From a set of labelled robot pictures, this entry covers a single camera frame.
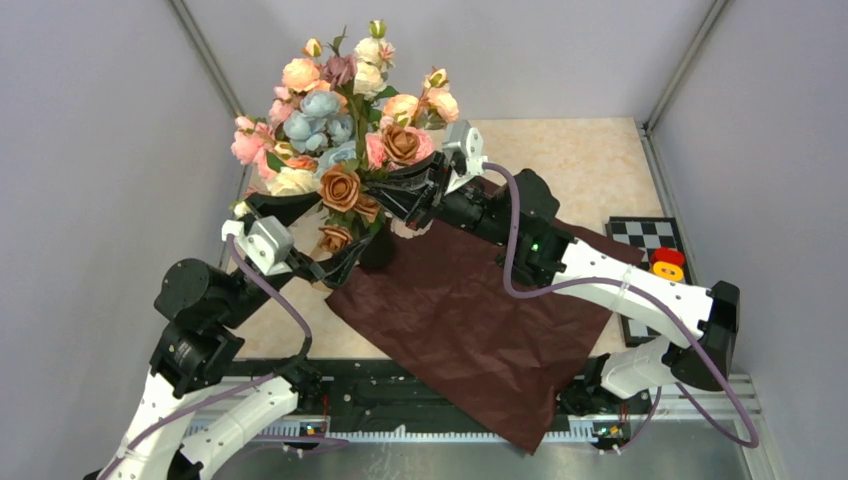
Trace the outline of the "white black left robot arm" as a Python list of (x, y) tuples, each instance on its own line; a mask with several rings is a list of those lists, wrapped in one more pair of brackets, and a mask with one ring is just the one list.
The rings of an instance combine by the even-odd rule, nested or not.
[(331, 258), (300, 252), (290, 226), (316, 194), (273, 197), (254, 193), (239, 202), (221, 237), (237, 268), (225, 272), (204, 261), (176, 262), (165, 274), (155, 309), (167, 324), (152, 353), (137, 410), (98, 479), (210, 479), (263, 429), (319, 404), (321, 377), (307, 362), (313, 333), (298, 352), (272, 361), (250, 380), (227, 390), (242, 338), (235, 329), (268, 301), (281, 301), (293, 279), (337, 287), (369, 245), (361, 237)]

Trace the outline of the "black white checkerboard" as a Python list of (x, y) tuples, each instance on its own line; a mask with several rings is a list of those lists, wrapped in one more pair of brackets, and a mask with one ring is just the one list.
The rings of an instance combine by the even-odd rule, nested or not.
[(692, 280), (678, 224), (673, 217), (624, 217), (608, 219), (605, 233), (611, 239), (643, 252), (639, 267), (651, 271), (655, 260), (666, 257), (678, 263), (684, 283)]

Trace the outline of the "red yellow toy block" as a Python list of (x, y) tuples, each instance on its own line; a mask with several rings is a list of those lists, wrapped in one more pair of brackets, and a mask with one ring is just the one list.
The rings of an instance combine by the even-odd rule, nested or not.
[(683, 283), (685, 263), (685, 255), (680, 250), (660, 247), (649, 257), (649, 272), (674, 283)]

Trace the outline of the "red paper bouquet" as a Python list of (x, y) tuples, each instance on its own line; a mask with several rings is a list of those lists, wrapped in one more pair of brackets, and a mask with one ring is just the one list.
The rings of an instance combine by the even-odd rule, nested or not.
[(355, 269), (329, 308), (476, 422), (535, 453), (556, 395), (586, 363), (611, 312), (558, 294), (511, 297), (499, 247), (442, 221), (393, 243), (390, 263)]

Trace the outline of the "colourful artificial flower bunch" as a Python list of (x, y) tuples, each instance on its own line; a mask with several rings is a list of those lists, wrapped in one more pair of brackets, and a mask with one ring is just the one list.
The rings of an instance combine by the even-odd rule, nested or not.
[(284, 66), (268, 114), (235, 118), (231, 152), (256, 168), (268, 193), (318, 193), (336, 152), (362, 157), (364, 136), (390, 122), (431, 137), (459, 119), (443, 68), (426, 74), (417, 94), (389, 85), (395, 48), (386, 34), (384, 20), (370, 21), (367, 36), (349, 54), (341, 50), (344, 34), (329, 43), (309, 39), (301, 55)]

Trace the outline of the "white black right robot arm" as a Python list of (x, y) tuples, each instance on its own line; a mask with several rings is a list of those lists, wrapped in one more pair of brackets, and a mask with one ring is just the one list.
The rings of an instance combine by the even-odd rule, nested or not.
[(506, 174), (493, 193), (476, 176), (499, 172), (485, 158), (435, 153), (365, 186), (391, 215), (416, 228), (431, 219), (505, 247), (502, 284), (516, 299), (578, 298), (643, 323), (656, 338), (600, 360), (586, 385), (589, 404), (612, 412), (650, 388), (728, 392), (739, 329), (740, 291), (667, 279), (615, 259), (556, 226), (558, 200), (534, 171)]

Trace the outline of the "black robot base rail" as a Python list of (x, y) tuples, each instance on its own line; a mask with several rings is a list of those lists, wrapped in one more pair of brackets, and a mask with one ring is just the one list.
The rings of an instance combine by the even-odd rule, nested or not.
[[(403, 426), (409, 433), (457, 438), (503, 430), (484, 425), (391, 360), (309, 360), (287, 379), (305, 389), (295, 413), (323, 417), (328, 433), (389, 433)], [(579, 375), (564, 389), (545, 394), (543, 403), (553, 408), (544, 433), (567, 432), (579, 420), (606, 415), (607, 421), (589, 423), (589, 433), (609, 437), (616, 426), (623, 436), (629, 433), (629, 415), (648, 413), (651, 394), (644, 390), (628, 400), (600, 391), (591, 396)]]

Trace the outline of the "black cylindrical vase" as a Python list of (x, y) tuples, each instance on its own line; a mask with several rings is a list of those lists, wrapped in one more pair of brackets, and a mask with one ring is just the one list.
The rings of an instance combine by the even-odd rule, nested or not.
[(366, 270), (381, 270), (394, 259), (396, 245), (393, 233), (388, 225), (383, 225), (373, 236), (359, 257), (359, 266)]

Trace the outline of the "brown small rose stem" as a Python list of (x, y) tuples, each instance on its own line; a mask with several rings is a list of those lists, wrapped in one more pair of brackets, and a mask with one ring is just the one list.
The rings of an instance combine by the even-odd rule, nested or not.
[(367, 133), (364, 141), (362, 157), (347, 159), (344, 151), (336, 152), (332, 166), (319, 180), (318, 193), (327, 219), (319, 228), (317, 248), (329, 254), (339, 253), (383, 226), (385, 213), (370, 193), (368, 180), (385, 180), (389, 173), (418, 164), (434, 151), (424, 130), (394, 122)]

